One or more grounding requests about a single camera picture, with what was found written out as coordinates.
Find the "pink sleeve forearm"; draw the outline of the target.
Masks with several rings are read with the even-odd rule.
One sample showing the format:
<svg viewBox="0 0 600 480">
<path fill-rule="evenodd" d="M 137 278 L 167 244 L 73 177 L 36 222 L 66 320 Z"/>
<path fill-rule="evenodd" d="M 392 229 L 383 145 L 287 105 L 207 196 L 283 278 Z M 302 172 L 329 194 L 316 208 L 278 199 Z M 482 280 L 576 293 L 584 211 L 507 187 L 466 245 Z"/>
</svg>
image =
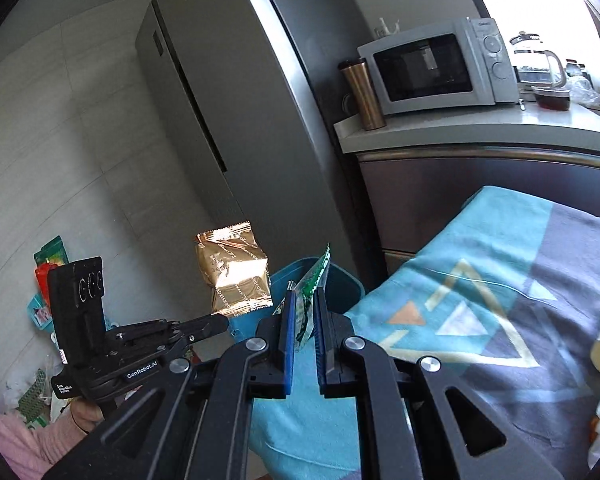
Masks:
<svg viewBox="0 0 600 480">
<path fill-rule="evenodd" d="M 0 414 L 0 453 L 19 479 L 42 479 L 87 435 L 74 424 L 70 404 L 38 429 L 29 429 L 16 414 Z"/>
</svg>

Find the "left hand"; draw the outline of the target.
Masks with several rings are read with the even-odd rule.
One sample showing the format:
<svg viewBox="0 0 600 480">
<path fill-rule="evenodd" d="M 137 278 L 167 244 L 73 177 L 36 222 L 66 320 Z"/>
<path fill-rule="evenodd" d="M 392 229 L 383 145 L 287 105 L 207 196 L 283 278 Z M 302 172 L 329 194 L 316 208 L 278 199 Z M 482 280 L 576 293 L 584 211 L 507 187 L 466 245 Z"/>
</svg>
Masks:
<svg viewBox="0 0 600 480">
<path fill-rule="evenodd" d="M 100 407 L 84 398 L 72 400 L 70 414 L 74 424 L 86 434 L 90 434 L 104 420 Z"/>
</svg>

